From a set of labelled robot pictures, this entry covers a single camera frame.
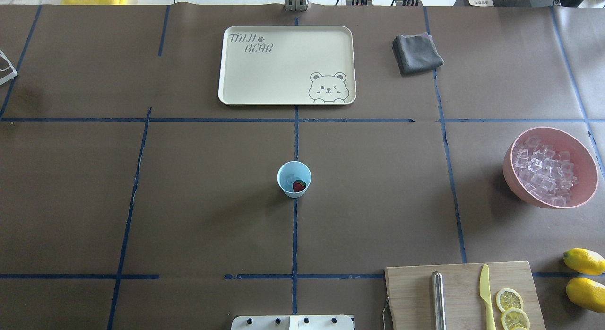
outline strawberry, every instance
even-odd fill
[[[294,183],[292,183],[292,190],[294,190],[294,193],[298,193],[298,192],[304,190],[304,188],[306,186],[307,186],[307,184],[304,183],[304,181],[296,180],[296,181],[294,181]]]

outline yellow lemon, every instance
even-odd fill
[[[563,261],[570,269],[598,276],[605,272],[605,259],[595,251],[572,248],[563,253]]]
[[[529,318],[521,309],[508,308],[502,313],[502,326],[505,330],[512,330],[517,326],[529,329]]]
[[[573,304],[597,313],[605,313],[605,285],[577,277],[569,281],[565,291]]]
[[[501,312],[504,312],[509,308],[523,310],[523,298],[521,298],[521,295],[517,291],[509,289],[508,287],[505,287],[495,294],[495,304]]]

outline table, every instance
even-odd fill
[[[379,329],[386,266],[484,261],[529,261],[547,328],[598,328],[564,295],[562,253],[605,254],[603,177],[587,205],[546,210],[501,164],[537,125],[601,158],[603,11],[282,9],[0,7],[19,71],[0,87],[2,328]],[[223,31],[293,24],[350,28],[355,102],[220,103]],[[445,65],[403,78],[391,41],[424,31]],[[294,159],[313,173],[298,200],[275,182]]]

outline bear face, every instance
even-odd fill
[[[344,103],[349,94],[344,83],[345,80],[346,76],[344,73],[336,73],[334,76],[323,76],[320,73],[313,73],[311,74],[309,97],[315,103]]]

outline pink bowl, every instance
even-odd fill
[[[574,164],[573,174],[578,178],[579,183],[572,187],[572,198],[566,207],[551,205],[532,196],[532,194],[521,185],[521,181],[519,181],[519,178],[517,178],[517,175],[515,174],[512,161],[512,147],[515,143],[525,143],[525,140],[534,135],[539,136],[542,139],[542,144],[553,145],[554,149],[557,151],[569,151],[571,162]],[[510,190],[512,190],[516,196],[530,205],[542,208],[568,209],[584,205],[584,203],[587,203],[596,193],[599,182],[595,161],[586,147],[570,134],[549,127],[536,127],[522,132],[510,147],[508,147],[508,151],[506,151],[503,171],[504,179],[506,180],[508,187],[510,187]]]

